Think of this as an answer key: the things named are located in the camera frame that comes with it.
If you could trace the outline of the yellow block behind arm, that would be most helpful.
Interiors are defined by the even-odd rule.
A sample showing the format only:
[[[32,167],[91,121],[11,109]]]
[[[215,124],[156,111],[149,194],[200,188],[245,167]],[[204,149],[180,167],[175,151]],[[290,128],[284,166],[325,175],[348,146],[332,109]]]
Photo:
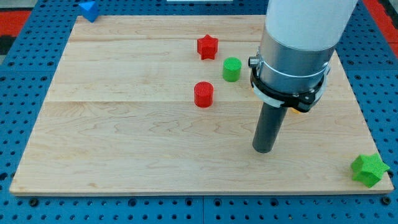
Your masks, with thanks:
[[[291,112],[293,112],[293,113],[295,113],[295,114],[300,114],[300,113],[301,113],[300,111],[298,111],[298,110],[296,110],[296,109],[294,109],[294,108],[291,108],[290,110],[291,110]]]

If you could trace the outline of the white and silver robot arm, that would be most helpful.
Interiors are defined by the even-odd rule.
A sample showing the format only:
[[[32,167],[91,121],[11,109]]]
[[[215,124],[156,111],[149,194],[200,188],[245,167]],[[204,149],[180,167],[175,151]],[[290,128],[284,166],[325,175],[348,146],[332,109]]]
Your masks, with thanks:
[[[329,62],[357,0],[270,0],[264,33],[249,57],[252,88],[274,108],[306,113],[325,90]]]

